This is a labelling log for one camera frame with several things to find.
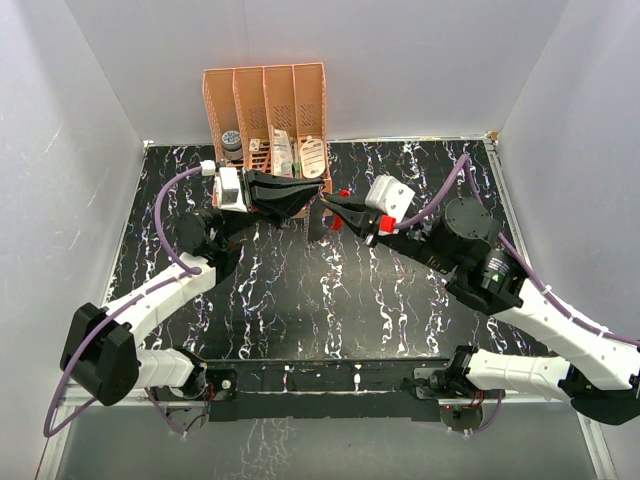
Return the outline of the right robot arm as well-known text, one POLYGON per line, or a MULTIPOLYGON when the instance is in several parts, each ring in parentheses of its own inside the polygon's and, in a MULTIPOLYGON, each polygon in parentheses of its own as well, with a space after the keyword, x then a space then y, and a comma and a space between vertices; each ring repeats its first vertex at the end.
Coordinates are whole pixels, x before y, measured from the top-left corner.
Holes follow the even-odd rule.
POLYGON ((579 325, 539 291, 515 256, 497 248, 500 224, 471 197, 454 199, 431 227, 391 233, 393 218, 358 197, 327 195, 322 204, 370 247, 378 244, 449 275, 446 290, 460 303, 532 336, 551 355, 494 354, 459 346, 447 367, 410 385, 425 394, 468 397, 514 390, 570 404, 607 425, 639 415, 639 349, 579 325))

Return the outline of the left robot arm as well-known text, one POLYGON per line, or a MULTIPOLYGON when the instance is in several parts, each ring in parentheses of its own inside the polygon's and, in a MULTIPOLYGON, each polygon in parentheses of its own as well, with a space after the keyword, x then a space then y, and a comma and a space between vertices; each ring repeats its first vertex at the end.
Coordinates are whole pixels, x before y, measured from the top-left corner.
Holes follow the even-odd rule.
POLYGON ((154 222, 171 264, 103 307, 86 303, 76 310, 60 361, 63 378, 75 381, 104 406, 119 403, 138 388, 169 387, 186 399, 200 396, 207 376, 197 359, 177 349, 147 350, 144 339, 235 271, 243 247, 233 241, 234 235, 260 221, 281 226, 323 185, 321 179, 274 176, 213 161, 169 180, 156 199, 154 222), (215 204, 181 215, 176 241, 170 243, 163 228, 164 198, 177 183, 195 175, 213 179, 215 204))

